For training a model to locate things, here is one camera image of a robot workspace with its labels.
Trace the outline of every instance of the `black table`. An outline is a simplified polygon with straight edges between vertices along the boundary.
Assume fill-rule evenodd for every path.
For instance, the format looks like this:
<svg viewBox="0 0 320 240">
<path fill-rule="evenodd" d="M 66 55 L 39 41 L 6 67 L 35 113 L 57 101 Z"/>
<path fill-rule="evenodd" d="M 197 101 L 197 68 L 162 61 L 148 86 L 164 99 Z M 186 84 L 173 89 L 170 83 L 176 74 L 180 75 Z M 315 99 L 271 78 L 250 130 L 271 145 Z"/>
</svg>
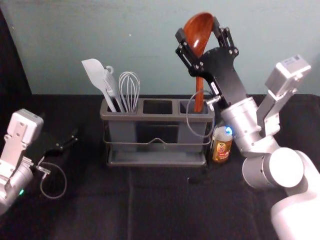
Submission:
<svg viewBox="0 0 320 240">
<path fill-rule="evenodd" d="M 259 104 L 261 95 L 254 96 Z M 101 96 L 33 95 L 24 102 L 0 98 L 0 136 L 11 114 L 26 108 L 44 113 L 43 131 L 62 138 L 82 126 L 79 143 L 57 162 L 68 186 L 58 200 L 41 195 L 34 178 L 0 217 L 2 240 L 271 240 L 277 239 L 270 208 L 286 197 L 281 189 L 256 191 L 242 177 L 233 146 L 219 168 L 106 167 L 99 116 Z M 280 113 L 281 146 L 305 152 L 320 168 L 320 98 L 296 95 Z M 203 178 L 188 184 L 187 178 Z"/>
</svg>

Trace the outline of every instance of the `teal wall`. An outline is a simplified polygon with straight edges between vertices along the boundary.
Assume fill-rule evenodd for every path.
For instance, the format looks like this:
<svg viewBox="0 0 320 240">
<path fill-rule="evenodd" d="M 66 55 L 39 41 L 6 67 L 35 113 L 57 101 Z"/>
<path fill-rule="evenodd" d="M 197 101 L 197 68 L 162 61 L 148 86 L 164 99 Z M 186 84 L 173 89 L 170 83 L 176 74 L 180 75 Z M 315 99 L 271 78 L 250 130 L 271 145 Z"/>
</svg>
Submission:
<svg viewBox="0 0 320 240">
<path fill-rule="evenodd" d="M 195 80 L 175 54 L 175 33 L 207 11 L 230 27 L 235 67 L 250 94 L 266 92 L 275 64 L 301 54 L 320 95 L 319 0 L 0 0 L 34 94 L 99 94 L 81 60 L 136 72 L 142 94 L 190 94 Z M 208 47 L 217 46 L 212 35 Z"/>
</svg>

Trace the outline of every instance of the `blue light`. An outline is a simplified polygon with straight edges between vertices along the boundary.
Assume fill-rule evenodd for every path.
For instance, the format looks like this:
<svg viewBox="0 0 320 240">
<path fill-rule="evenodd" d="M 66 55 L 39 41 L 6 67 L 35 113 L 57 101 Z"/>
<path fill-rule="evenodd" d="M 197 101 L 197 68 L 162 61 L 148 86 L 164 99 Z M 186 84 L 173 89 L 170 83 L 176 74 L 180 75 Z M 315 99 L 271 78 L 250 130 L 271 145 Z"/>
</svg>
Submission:
<svg viewBox="0 0 320 240">
<path fill-rule="evenodd" d="M 232 129 L 231 129 L 231 127 L 227 126 L 227 127 L 225 128 L 225 133 L 228 134 L 228 135 L 232 135 Z"/>
</svg>

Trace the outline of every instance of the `gray utensil caddy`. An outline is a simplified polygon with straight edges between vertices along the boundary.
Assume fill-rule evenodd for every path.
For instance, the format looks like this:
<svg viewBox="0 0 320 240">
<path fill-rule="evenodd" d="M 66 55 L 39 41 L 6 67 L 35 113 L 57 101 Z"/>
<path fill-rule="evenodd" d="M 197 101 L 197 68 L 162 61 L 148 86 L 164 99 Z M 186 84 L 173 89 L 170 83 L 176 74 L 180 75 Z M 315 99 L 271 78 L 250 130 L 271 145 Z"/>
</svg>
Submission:
<svg viewBox="0 0 320 240">
<path fill-rule="evenodd" d="M 100 108 L 107 163 L 118 166 L 202 166 L 204 148 L 211 139 L 195 136 L 187 126 L 188 99 L 139 98 L 136 112 L 111 112 L 104 99 Z M 194 113 L 189 106 L 192 129 L 204 135 L 214 125 L 207 107 Z"/>
</svg>

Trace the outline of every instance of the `wooden ladle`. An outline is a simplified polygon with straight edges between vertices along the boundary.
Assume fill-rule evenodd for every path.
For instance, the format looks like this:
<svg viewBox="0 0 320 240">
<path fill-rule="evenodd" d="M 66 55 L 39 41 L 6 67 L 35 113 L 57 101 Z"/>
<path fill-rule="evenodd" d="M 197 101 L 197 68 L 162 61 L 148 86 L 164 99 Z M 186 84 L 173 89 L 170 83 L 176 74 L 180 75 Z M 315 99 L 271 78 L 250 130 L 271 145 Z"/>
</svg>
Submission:
<svg viewBox="0 0 320 240">
<path fill-rule="evenodd" d="M 201 12 L 194 15 L 184 25 L 183 31 L 186 40 L 197 57 L 200 57 L 205 50 L 211 31 L 214 25 L 214 17 L 208 12 Z M 196 91 L 204 89 L 204 80 L 202 77 L 196 77 Z M 204 106 L 204 93 L 201 92 L 195 96 L 194 111 L 202 112 Z"/>
</svg>

